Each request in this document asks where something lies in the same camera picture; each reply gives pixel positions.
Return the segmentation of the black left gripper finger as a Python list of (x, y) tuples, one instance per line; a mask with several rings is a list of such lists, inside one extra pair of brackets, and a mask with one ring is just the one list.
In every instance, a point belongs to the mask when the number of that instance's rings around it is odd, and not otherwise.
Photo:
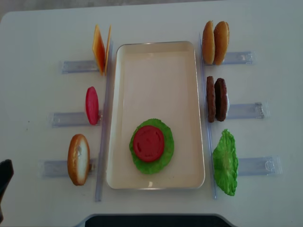
[(12, 161), (6, 159), (0, 163), (0, 202), (4, 196), (5, 190), (14, 174)]

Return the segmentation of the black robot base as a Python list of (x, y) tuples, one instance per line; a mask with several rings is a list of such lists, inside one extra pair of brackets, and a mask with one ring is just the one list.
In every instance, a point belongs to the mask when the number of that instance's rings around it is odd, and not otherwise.
[(86, 227), (229, 227), (216, 216), (200, 215), (102, 215), (85, 222)]

